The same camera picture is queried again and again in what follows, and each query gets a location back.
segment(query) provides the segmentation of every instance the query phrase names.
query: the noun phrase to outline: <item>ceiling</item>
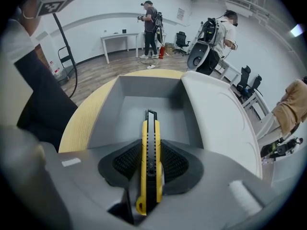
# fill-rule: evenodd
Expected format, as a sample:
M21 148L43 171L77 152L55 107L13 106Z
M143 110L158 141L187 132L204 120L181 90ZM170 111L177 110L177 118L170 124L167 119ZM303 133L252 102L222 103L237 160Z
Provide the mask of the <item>ceiling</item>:
M289 38L289 31L296 26L296 22L290 12L280 0L240 0L249 6L261 25L274 33L298 60L304 65L307 60L306 43L303 38L296 40Z

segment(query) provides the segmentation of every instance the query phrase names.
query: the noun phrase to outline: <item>shoe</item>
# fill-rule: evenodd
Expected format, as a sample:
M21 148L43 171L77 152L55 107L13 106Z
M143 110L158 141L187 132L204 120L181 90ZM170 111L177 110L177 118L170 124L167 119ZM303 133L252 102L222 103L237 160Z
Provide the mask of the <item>shoe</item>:
M142 55L142 56L140 56L140 58L141 58L141 59L148 59L148 56Z

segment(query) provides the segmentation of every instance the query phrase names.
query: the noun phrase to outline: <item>ceiling light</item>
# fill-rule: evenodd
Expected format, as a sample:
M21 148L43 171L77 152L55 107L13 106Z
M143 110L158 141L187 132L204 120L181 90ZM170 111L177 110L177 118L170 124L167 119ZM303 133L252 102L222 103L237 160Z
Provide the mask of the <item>ceiling light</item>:
M293 34L293 36L298 36L303 33L303 29L299 24L297 24L290 32Z

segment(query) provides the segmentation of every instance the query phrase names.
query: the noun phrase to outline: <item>fire extinguisher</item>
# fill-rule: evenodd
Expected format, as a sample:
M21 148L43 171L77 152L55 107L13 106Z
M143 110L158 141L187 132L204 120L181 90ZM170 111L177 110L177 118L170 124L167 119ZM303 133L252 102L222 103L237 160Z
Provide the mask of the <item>fire extinguisher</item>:
M164 52L165 52L165 47L162 46L162 47L160 48L159 59L163 59Z

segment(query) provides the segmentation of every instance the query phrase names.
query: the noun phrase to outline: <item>wooden floor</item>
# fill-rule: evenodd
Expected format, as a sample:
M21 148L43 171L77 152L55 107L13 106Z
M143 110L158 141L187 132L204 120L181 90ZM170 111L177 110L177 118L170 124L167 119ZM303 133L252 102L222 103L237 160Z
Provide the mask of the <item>wooden floor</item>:
M135 57L135 51L121 52L109 54L110 64L106 63L105 57L99 57L93 60L89 60L77 66L78 70L78 87L75 94L72 96L72 100L79 106L91 93L93 93L100 86L114 79L118 75L125 75L130 72L145 70L147 66L154 64L157 65L156 69L171 69L178 71L187 70L188 56L182 56L179 54L172 54L165 56L162 60L148 59L142 60ZM213 72L212 77L218 78L220 73ZM75 85L75 76L62 86L67 95L70 95ZM255 113L250 109L247 111L248 117L252 125L258 121ZM263 165L262 167L263 180L271 184L273 165Z

